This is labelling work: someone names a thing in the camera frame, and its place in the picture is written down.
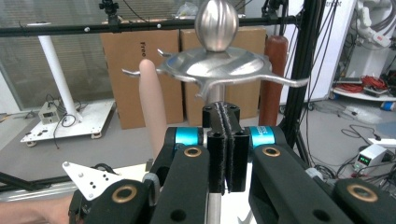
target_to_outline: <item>electronic device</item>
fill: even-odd
[[[61,102],[58,100],[44,103],[38,112],[38,116],[43,124],[57,123],[62,118],[62,113],[59,111]]]
[[[336,80],[337,84],[357,84],[361,85],[363,82],[360,77],[340,77]]]
[[[360,175],[369,174],[374,168],[371,166],[378,165],[384,158],[386,152],[387,150],[384,147],[376,144],[370,145],[364,149],[356,159],[355,164],[353,165],[355,171],[359,172]]]
[[[374,96],[374,97],[379,97],[380,95],[385,94],[387,92],[388,92],[387,90],[380,90],[380,89],[377,89],[377,88],[374,88],[374,87],[364,87],[363,88],[363,93],[364,94],[371,95],[371,96]]]

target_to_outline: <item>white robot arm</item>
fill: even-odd
[[[378,44],[382,47],[388,47],[390,40],[388,37],[381,35],[379,32],[373,30],[372,20],[370,19],[370,10],[379,7],[389,8],[392,3],[389,0],[358,0],[355,6],[357,11],[356,23],[352,23],[355,26],[358,34],[361,38],[367,40],[370,43]]]

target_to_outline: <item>cardboard box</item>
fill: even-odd
[[[232,43],[233,47],[264,54],[266,31],[262,26],[240,27]],[[182,30],[180,33],[181,49],[201,47],[195,30]],[[190,126],[202,125],[202,107],[205,102],[196,98],[199,88],[193,83],[184,83],[186,116]],[[226,87],[225,101],[241,108],[241,119],[254,118],[258,115],[260,81]]]
[[[144,127],[145,121],[140,104],[139,79],[127,77],[121,69],[137,71],[144,58],[152,60],[156,66],[160,65],[165,59],[157,49],[178,52],[178,33],[174,30],[101,34],[122,129]],[[167,122],[183,122],[180,81],[164,75],[159,75],[159,78]]]

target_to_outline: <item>white pole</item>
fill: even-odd
[[[48,25],[50,23],[33,23],[29,25]],[[82,116],[77,112],[76,107],[73,102],[72,95],[67,86],[66,79],[64,78],[64,71],[62,70],[61,64],[58,60],[58,55],[56,54],[55,48],[53,47],[52,40],[49,35],[40,35],[38,37],[40,40],[41,47],[44,50],[47,61],[49,63],[50,71],[52,72],[53,78],[55,79],[58,91],[61,94],[62,101],[64,102],[64,107],[68,115],[72,115],[76,118],[66,119],[64,121],[65,126],[72,125],[73,123],[78,123],[82,121]]]

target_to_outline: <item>tan cylinder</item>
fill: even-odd
[[[140,102],[155,160],[163,147],[167,129],[163,91],[152,61],[144,59],[139,64],[139,70]]]

